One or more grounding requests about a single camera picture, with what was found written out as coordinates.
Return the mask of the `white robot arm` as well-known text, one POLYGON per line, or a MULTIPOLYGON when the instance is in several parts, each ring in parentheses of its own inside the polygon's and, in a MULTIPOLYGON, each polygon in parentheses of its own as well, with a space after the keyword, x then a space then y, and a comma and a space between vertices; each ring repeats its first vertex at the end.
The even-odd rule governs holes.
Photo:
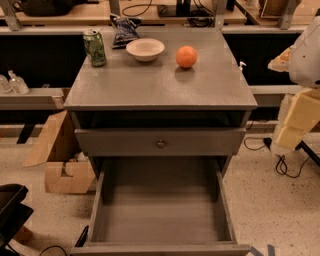
POLYGON ((292 46, 271 60, 268 68, 288 72, 290 80, 302 87, 295 95, 286 94, 280 105, 271 151, 284 155, 294 151, 320 122, 320 17, 313 19, 292 46))

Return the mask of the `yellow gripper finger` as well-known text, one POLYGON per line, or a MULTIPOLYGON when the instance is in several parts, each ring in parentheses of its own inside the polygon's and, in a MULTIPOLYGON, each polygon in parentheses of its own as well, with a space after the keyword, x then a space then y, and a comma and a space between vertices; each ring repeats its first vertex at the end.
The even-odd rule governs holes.
POLYGON ((285 155, 295 150, 303 137, 320 122, 320 91, 305 89, 287 94, 281 102, 271 151, 285 155))
POLYGON ((276 72, 288 72, 290 67, 292 47, 285 49, 275 59, 268 64, 268 69, 276 72))

